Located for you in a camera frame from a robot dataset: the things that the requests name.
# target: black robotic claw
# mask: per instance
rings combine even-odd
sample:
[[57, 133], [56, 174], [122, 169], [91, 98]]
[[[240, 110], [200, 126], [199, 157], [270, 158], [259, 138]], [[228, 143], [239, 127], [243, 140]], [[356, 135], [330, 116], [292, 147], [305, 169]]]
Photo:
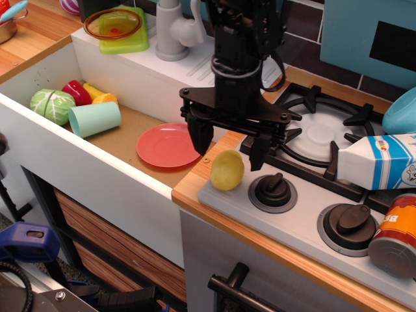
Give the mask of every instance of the black robotic claw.
[[[286, 126], [302, 117], [270, 104], [261, 89], [276, 91], [285, 82], [285, 69], [276, 49], [283, 42], [285, 27], [270, 0], [206, 0], [214, 29], [215, 51], [211, 68], [213, 88], [184, 88], [181, 115], [195, 150], [204, 155], [222, 127], [254, 137], [250, 152], [252, 170], [259, 170], [270, 148], [285, 142]], [[276, 86], [264, 88], [263, 61], [271, 56], [282, 72]]]

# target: milk carton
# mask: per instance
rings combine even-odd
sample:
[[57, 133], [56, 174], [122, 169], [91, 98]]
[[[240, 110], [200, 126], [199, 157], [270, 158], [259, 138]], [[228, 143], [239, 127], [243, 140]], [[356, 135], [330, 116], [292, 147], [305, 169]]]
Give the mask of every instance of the milk carton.
[[338, 179], [368, 190], [416, 187], [416, 134], [366, 136], [340, 149]]

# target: faucet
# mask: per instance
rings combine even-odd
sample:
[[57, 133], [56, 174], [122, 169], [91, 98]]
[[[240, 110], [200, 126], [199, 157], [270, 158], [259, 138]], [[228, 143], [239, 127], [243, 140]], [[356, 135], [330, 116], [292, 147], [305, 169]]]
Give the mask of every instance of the faucet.
[[205, 41], [207, 34], [201, 18], [201, 0], [191, 0], [194, 19], [183, 17], [179, 0], [159, 0], [156, 8], [156, 55], [170, 62], [188, 55], [188, 47]]

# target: toy cabbage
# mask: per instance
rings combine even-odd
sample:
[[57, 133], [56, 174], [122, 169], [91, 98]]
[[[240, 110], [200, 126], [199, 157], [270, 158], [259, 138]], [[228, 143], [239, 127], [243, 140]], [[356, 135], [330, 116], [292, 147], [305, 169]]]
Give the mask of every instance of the toy cabbage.
[[74, 98], [63, 91], [41, 89], [31, 99], [31, 110], [57, 125], [68, 123], [68, 111], [75, 106]]

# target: oven door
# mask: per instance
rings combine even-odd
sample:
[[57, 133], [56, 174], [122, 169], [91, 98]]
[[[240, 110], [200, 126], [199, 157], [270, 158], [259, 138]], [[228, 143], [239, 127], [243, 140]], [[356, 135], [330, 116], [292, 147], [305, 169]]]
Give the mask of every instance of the oven door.
[[188, 312], [361, 311], [182, 209], [181, 229]]

